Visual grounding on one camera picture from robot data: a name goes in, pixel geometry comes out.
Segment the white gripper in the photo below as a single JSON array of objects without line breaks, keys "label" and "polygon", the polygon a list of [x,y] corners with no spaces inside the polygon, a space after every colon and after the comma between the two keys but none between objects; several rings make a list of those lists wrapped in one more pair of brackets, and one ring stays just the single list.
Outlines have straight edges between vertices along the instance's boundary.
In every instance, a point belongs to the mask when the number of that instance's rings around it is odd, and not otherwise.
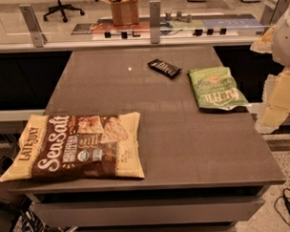
[{"label": "white gripper", "polygon": [[[271,53],[276,27],[271,27],[251,45],[256,53]],[[272,134],[278,130],[290,113],[290,67],[285,67],[277,76],[269,74],[265,81],[264,107],[259,109],[255,128],[260,134]]]}]

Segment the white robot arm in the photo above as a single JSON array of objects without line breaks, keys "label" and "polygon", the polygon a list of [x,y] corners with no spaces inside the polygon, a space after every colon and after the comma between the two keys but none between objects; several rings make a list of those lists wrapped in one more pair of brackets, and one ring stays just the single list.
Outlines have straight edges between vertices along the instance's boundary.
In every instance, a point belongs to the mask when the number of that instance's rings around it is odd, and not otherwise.
[{"label": "white robot arm", "polygon": [[251,45],[251,51],[270,53],[283,66],[282,72],[269,74],[264,83],[255,124],[257,132],[271,134],[290,114],[290,5],[275,26]]}]

